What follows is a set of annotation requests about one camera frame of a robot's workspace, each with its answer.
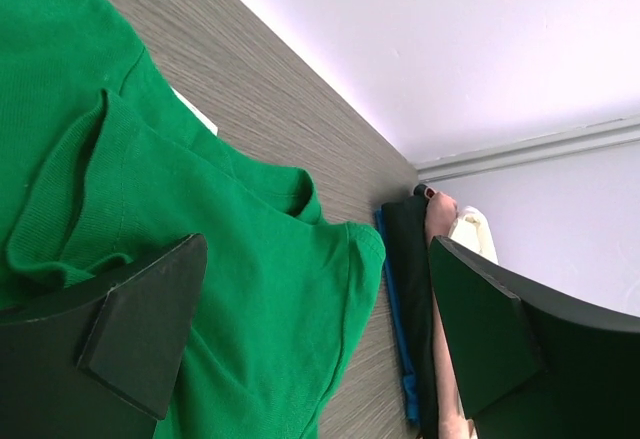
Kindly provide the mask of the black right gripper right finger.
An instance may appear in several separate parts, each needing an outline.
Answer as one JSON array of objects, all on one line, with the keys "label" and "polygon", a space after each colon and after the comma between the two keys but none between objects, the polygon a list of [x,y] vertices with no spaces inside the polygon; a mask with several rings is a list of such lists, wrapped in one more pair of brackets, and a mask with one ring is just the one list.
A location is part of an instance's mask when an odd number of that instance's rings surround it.
[{"label": "black right gripper right finger", "polygon": [[432,285],[481,438],[636,438],[639,320],[437,237]]}]

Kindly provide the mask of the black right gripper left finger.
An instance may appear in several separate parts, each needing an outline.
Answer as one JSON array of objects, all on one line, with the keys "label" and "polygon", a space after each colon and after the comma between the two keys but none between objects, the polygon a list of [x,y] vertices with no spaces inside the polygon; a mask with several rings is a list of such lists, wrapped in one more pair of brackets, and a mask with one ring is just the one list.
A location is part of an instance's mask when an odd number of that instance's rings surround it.
[{"label": "black right gripper left finger", "polygon": [[1,313],[4,438],[150,438],[168,411],[207,242],[192,234]]}]

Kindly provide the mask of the green t shirt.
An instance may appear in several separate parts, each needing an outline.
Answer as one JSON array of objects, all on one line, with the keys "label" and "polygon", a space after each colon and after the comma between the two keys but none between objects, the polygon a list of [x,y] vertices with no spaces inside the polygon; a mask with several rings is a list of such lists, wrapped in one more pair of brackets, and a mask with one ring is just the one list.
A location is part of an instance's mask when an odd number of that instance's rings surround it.
[{"label": "green t shirt", "polygon": [[157,436],[316,437],[376,302],[379,234],[212,134],[109,0],[1,0],[2,305],[190,233],[208,266]]}]

